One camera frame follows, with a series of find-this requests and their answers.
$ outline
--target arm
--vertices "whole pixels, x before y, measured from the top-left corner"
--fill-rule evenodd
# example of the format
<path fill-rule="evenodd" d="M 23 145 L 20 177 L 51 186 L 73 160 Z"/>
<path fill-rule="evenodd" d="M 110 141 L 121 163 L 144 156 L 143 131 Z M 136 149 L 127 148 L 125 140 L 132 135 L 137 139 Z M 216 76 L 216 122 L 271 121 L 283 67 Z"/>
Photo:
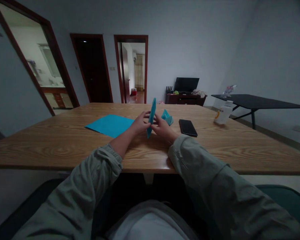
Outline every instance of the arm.
<path fill-rule="evenodd" d="M 200 194 L 225 239 L 300 239 L 300 224 L 285 209 L 194 138 L 177 136 L 156 118 L 154 131 L 173 143 L 169 157 L 176 171 Z"/>
<path fill-rule="evenodd" d="M 90 239 L 95 206 L 118 178 L 131 140 L 150 126 L 143 122 L 145 114 L 75 167 L 13 239 Z"/>

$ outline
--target television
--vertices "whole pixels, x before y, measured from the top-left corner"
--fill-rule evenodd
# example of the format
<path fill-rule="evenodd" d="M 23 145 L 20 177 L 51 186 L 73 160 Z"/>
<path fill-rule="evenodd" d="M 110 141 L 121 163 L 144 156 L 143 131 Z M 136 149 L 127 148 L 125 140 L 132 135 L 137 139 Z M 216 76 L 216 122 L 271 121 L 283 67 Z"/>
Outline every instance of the television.
<path fill-rule="evenodd" d="M 198 86 L 199 78 L 177 78 L 174 90 L 179 93 L 191 93 Z"/>

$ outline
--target black smartphone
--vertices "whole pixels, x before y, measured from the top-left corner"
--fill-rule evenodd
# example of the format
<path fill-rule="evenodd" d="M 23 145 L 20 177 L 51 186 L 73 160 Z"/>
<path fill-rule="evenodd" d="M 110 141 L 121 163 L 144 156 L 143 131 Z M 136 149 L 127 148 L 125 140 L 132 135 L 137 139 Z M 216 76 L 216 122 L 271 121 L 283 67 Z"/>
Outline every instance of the black smartphone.
<path fill-rule="evenodd" d="M 183 120 L 180 119 L 179 120 L 179 125 L 180 125 L 180 129 L 181 129 L 181 133 L 191 136 L 191 137 L 197 137 L 198 134 L 196 132 L 196 130 L 194 129 L 194 126 L 192 124 L 192 122 L 190 120 Z"/>

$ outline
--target blue paper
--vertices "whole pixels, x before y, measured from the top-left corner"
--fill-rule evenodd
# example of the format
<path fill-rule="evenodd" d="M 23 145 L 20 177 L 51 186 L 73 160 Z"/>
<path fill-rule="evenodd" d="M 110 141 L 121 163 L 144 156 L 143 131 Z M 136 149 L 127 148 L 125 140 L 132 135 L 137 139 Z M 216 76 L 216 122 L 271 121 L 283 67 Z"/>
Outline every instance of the blue paper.
<path fill-rule="evenodd" d="M 154 98 L 152 101 L 152 107 L 151 107 L 151 112 L 150 112 L 149 121 L 148 121 L 151 124 L 153 124 L 153 118 L 154 118 L 155 112 L 156 112 L 156 98 Z M 151 127 L 147 128 L 148 138 L 150 137 L 151 132 L 152 132 L 152 128 Z"/>
<path fill-rule="evenodd" d="M 166 122 L 169 124 L 169 126 L 173 123 L 173 118 L 172 118 L 172 116 L 169 115 L 167 110 L 163 111 L 161 118 L 166 120 Z"/>
<path fill-rule="evenodd" d="M 86 128 L 116 138 L 133 123 L 133 119 L 120 117 L 117 115 L 107 115 L 97 121 L 90 123 Z"/>

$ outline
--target wooden cabinet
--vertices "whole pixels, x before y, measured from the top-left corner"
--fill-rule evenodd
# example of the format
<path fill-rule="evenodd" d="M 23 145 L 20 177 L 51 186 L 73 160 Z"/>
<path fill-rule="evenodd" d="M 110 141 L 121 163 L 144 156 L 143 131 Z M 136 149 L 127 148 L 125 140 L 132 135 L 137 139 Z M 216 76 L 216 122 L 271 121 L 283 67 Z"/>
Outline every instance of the wooden cabinet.
<path fill-rule="evenodd" d="M 61 93 L 61 98 L 62 98 L 62 101 L 65 105 L 66 108 L 73 108 L 73 105 L 71 103 L 71 100 L 70 100 L 70 97 L 68 94 L 65 94 L 65 93 Z"/>
<path fill-rule="evenodd" d="M 188 104 L 188 105 L 200 105 L 203 106 L 204 101 L 207 96 L 201 98 L 200 95 L 192 95 L 192 94 L 179 94 L 179 95 L 171 95 L 166 94 L 165 104 Z"/>
<path fill-rule="evenodd" d="M 46 98 L 52 108 L 58 107 L 58 104 L 57 104 L 56 100 L 54 99 L 54 96 L 52 93 L 45 93 L 44 95 L 46 96 Z"/>
<path fill-rule="evenodd" d="M 73 108 L 65 88 L 42 87 L 42 90 L 52 108 Z"/>

